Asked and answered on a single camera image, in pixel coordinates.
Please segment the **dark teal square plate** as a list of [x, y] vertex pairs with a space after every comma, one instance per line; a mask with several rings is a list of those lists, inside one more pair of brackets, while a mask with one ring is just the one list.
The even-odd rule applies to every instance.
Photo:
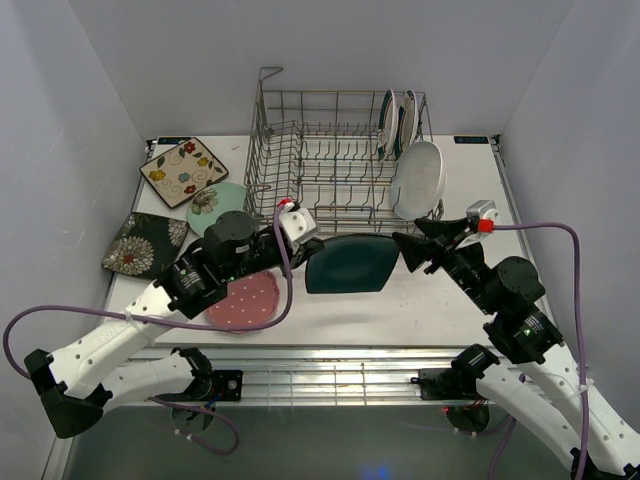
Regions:
[[379, 292], [399, 257], [394, 240], [385, 235], [353, 234], [334, 237], [313, 255], [305, 269], [309, 294]]

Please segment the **white oval plate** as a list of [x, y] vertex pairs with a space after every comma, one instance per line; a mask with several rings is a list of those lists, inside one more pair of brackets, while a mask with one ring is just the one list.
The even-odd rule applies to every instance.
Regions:
[[415, 142], [397, 160], [391, 182], [394, 213], [413, 221], [429, 214], [443, 196], [446, 172], [439, 147], [429, 141]]

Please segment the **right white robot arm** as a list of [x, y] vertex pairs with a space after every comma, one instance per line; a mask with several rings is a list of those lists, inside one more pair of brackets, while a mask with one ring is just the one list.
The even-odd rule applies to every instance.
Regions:
[[415, 222], [420, 236], [392, 238], [409, 271], [443, 270], [479, 310], [492, 350], [474, 344], [449, 370], [422, 380], [449, 395], [477, 394], [498, 404], [542, 441], [573, 479], [636, 479], [639, 434], [590, 384], [584, 355], [574, 356], [558, 328], [537, 307], [545, 294], [535, 266], [509, 256], [493, 267], [482, 237], [489, 218]]

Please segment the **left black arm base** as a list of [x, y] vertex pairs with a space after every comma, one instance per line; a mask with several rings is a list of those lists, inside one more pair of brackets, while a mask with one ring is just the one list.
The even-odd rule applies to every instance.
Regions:
[[242, 394], [242, 370], [214, 370], [209, 359], [197, 348], [174, 348], [190, 366], [193, 380], [179, 393], [169, 393], [170, 401], [239, 401]]

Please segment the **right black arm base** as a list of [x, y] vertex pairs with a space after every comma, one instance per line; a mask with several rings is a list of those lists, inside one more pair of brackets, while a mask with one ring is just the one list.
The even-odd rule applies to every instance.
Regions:
[[453, 368], [420, 369], [410, 383], [419, 389], [422, 400], [475, 401], [481, 398], [475, 379]]

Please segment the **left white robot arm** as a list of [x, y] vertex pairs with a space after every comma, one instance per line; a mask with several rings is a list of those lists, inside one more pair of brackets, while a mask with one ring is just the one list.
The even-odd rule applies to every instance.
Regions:
[[28, 377], [56, 436], [79, 435], [129, 402], [164, 394], [207, 396], [215, 373], [196, 348], [176, 348], [151, 362], [129, 360], [169, 330], [190, 327], [226, 298], [231, 282], [274, 268], [290, 279], [293, 269], [322, 249], [317, 232], [309, 210], [294, 202], [277, 207], [264, 229], [245, 212], [226, 212], [123, 312], [105, 313], [101, 325], [63, 348], [27, 355]]

